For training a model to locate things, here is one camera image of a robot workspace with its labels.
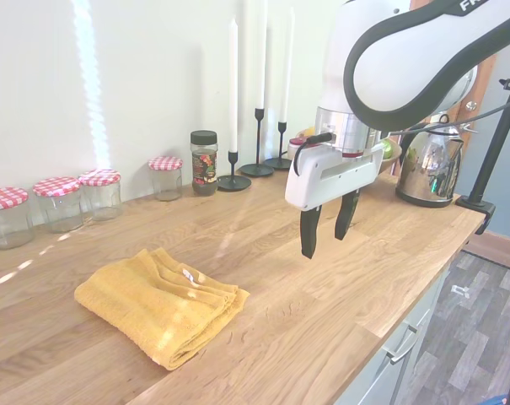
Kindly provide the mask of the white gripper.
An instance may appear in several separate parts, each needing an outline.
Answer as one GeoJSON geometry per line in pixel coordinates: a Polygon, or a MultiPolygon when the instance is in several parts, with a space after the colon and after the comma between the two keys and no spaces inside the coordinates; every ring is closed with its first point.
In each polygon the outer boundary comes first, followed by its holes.
{"type": "Polygon", "coordinates": [[[288,173],[285,199],[302,210],[300,240],[303,256],[311,259],[314,255],[321,205],[342,196],[335,238],[344,239],[356,211],[359,189],[374,182],[383,155],[381,143],[356,158],[344,158],[339,149],[325,144],[296,153],[288,173]]]}

